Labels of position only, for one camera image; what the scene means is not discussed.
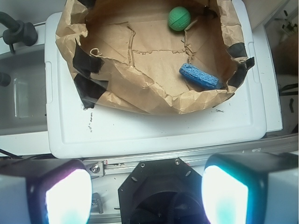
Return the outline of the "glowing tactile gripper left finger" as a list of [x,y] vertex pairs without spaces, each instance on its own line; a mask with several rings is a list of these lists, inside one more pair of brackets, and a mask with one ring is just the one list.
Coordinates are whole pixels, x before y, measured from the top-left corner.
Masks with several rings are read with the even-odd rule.
[[0,162],[2,224],[86,224],[92,180],[77,159]]

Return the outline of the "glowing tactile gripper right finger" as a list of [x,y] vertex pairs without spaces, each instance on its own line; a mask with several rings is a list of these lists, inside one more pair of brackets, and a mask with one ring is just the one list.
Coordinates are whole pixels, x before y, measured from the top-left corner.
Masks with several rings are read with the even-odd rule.
[[206,161],[201,195],[212,224],[297,224],[299,157],[213,154]]

